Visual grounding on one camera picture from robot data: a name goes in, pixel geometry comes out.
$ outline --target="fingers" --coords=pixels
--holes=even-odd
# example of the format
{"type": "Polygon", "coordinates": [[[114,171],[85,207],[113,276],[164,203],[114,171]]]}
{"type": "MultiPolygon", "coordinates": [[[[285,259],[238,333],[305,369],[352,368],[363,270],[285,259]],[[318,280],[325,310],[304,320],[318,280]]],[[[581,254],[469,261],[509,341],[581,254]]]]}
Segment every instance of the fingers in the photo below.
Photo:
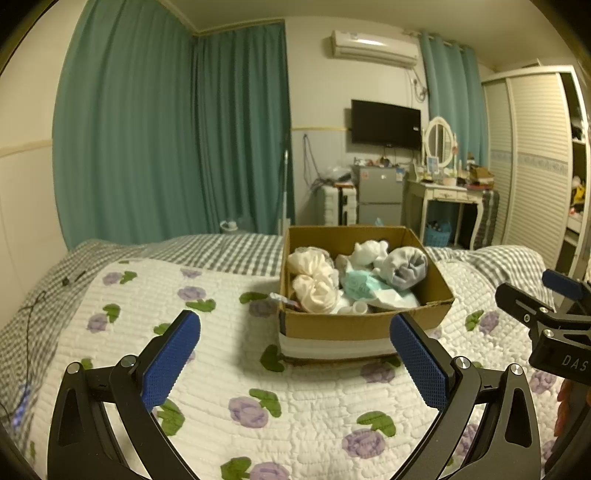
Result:
{"type": "Polygon", "coordinates": [[[554,425],[554,436],[559,437],[563,430],[564,425],[569,418],[569,403],[564,401],[558,407],[558,416],[556,418],[556,425],[554,425]]]}
{"type": "Polygon", "coordinates": [[[562,402],[567,400],[570,396],[570,392],[573,389],[573,381],[572,380],[563,380],[562,385],[560,386],[560,391],[558,392],[558,401],[562,402]]]}

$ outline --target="ceiling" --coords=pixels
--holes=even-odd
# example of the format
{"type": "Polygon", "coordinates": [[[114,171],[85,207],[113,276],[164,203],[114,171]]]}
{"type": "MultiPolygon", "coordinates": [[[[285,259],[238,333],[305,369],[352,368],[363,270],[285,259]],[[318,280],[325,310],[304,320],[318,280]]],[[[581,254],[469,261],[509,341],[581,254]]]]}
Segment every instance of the ceiling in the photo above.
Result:
{"type": "Polygon", "coordinates": [[[195,32],[269,17],[318,15],[426,29],[472,46],[499,68],[536,58],[571,57],[530,0],[161,0],[195,32]]]}

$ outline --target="cardboard box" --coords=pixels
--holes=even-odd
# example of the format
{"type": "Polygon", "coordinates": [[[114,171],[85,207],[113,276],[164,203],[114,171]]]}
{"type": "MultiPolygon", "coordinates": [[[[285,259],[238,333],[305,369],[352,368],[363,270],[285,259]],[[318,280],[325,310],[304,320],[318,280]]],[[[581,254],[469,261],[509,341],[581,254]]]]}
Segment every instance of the cardboard box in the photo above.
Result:
{"type": "MultiPolygon", "coordinates": [[[[380,226],[292,226],[285,235],[281,267],[280,293],[294,298],[293,274],[287,272],[287,256],[298,247],[318,247],[337,255],[350,255],[355,243],[386,240],[390,250],[411,245],[424,251],[412,230],[380,226]]],[[[413,287],[421,307],[409,310],[424,330],[437,327],[453,303],[453,295],[431,258],[427,276],[413,287]]],[[[332,315],[296,312],[279,308],[280,347],[287,358],[338,360],[391,355],[394,348],[389,339],[390,320],[397,313],[367,315],[332,315]]]]}
{"type": "Polygon", "coordinates": [[[492,188],[495,184],[495,176],[486,167],[470,168],[470,181],[492,188]]]}

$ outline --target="purple flower pattern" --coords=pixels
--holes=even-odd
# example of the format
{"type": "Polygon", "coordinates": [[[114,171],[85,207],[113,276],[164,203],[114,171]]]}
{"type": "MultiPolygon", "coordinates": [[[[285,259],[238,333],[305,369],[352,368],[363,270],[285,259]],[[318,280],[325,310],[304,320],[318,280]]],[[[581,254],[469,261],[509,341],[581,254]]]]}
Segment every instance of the purple flower pattern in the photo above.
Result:
{"type": "Polygon", "coordinates": [[[251,480],[290,480],[287,469],[274,462],[258,463],[252,467],[251,480]]]}
{"type": "Polygon", "coordinates": [[[533,393],[542,394],[556,383],[556,375],[536,370],[530,379],[530,389],[533,393]]]}
{"type": "Polygon", "coordinates": [[[86,329],[90,330],[92,333],[104,332],[107,329],[108,322],[109,320],[106,314],[97,313],[90,317],[86,329]]]}
{"type": "Polygon", "coordinates": [[[107,275],[105,275],[103,277],[103,283],[105,285],[114,285],[116,283],[119,283],[122,278],[123,278],[122,273],[119,273],[119,272],[107,273],[107,275]]]}
{"type": "Polygon", "coordinates": [[[201,287],[181,288],[177,294],[184,301],[203,300],[205,298],[205,290],[201,287]]]}
{"type": "Polygon", "coordinates": [[[491,311],[480,317],[478,328],[485,335],[489,335],[499,325],[499,312],[491,311]]]}
{"type": "Polygon", "coordinates": [[[478,430],[478,425],[475,423],[471,423],[466,427],[464,433],[462,434],[462,438],[460,439],[460,443],[457,444],[456,447],[456,455],[461,457],[465,457],[470,449],[470,445],[474,441],[474,437],[476,436],[476,431],[478,430]]]}
{"type": "Polygon", "coordinates": [[[232,420],[250,429],[261,429],[269,421],[269,413],[261,407],[257,400],[251,397],[230,399],[228,410],[232,420]]]}
{"type": "Polygon", "coordinates": [[[248,313],[253,317],[267,318],[277,311],[277,303],[271,299],[253,300],[248,304],[248,313]]]}
{"type": "Polygon", "coordinates": [[[386,362],[373,362],[361,367],[361,376],[367,383],[390,383],[395,375],[393,367],[386,362]]]}
{"type": "Polygon", "coordinates": [[[190,268],[181,268],[181,273],[185,278],[197,278],[201,275],[200,271],[191,270],[190,268]]]}
{"type": "Polygon", "coordinates": [[[386,448],[386,442],[380,432],[372,429],[355,430],[343,438],[343,450],[350,457],[359,457],[364,460],[380,455],[386,448]]]}

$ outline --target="oval mirror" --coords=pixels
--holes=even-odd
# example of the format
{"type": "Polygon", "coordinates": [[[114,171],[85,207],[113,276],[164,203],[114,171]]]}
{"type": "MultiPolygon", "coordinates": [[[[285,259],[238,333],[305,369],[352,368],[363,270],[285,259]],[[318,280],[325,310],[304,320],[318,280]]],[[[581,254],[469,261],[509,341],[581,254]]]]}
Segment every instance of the oval mirror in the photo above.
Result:
{"type": "Polygon", "coordinates": [[[453,158],[453,133],[447,121],[440,116],[433,118],[425,131],[425,153],[437,157],[440,168],[446,167],[453,158]]]}

